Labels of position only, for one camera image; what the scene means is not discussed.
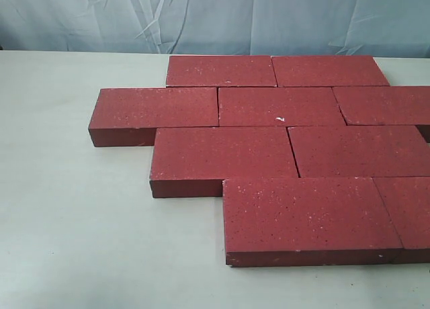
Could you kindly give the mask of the red brick with white chip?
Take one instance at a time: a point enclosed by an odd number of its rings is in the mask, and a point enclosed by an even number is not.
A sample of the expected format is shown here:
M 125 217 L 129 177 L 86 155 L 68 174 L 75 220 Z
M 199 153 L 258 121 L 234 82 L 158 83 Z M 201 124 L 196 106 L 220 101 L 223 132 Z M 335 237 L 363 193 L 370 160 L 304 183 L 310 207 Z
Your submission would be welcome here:
M 225 87 L 220 126 L 344 126 L 329 87 Z

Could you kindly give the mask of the back left base brick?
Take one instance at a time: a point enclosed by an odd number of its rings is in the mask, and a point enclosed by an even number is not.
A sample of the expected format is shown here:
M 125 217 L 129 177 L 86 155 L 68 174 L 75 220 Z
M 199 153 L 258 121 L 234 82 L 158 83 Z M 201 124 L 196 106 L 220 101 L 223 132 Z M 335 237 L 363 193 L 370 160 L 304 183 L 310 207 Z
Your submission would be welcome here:
M 276 87 L 270 56 L 170 56 L 168 87 Z

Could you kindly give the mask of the base brick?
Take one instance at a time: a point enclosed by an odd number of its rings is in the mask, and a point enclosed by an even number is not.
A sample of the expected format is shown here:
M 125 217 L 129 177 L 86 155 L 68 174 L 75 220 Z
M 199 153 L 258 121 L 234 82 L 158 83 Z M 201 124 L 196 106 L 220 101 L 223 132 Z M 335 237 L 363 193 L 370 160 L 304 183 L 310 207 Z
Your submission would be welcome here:
M 274 56 L 280 87 L 389 86 L 371 56 Z
M 270 56 L 170 56 L 168 87 L 276 87 Z
M 403 248 L 370 178 L 227 179 L 222 204 L 231 267 L 385 264 Z
M 394 264 L 429 262 L 429 178 L 385 177 L 373 179 L 402 250 Z

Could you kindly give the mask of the back right base brick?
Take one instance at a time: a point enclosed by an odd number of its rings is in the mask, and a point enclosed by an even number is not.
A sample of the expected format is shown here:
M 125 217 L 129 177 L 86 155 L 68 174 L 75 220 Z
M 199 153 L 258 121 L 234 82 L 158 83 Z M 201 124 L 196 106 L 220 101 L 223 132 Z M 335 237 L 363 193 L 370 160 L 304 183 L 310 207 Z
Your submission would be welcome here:
M 389 86 L 371 56 L 274 56 L 280 87 Z

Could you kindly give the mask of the front left base brick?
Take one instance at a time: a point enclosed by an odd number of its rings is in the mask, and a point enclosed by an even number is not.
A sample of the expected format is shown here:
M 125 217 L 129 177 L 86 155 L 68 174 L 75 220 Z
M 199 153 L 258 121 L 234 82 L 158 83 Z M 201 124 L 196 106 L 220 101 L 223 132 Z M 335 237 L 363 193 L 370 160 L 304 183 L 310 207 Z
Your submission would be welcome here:
M 231 267 L 385 264 L 403 248 L 370 178 L 227 179 L 222 204 Z

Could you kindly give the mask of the front right base brick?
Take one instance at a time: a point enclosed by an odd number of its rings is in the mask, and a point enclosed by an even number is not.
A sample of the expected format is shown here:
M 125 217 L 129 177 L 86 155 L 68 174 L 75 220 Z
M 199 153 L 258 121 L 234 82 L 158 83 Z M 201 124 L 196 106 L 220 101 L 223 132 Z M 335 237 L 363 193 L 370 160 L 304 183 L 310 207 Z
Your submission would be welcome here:
M 373 179 L 402 250 L 394 264 L 429 262 L 429 178 L 385 177 Z

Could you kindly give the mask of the wrinkled blue backdrop cloth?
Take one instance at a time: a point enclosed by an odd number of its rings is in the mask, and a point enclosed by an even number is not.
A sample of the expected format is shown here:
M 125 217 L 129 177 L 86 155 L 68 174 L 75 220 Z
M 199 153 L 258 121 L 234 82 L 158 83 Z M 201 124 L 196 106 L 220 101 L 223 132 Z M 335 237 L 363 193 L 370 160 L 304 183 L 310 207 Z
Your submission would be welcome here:
M 429 0 L 1 0 L 6 50 L 429 56 Z

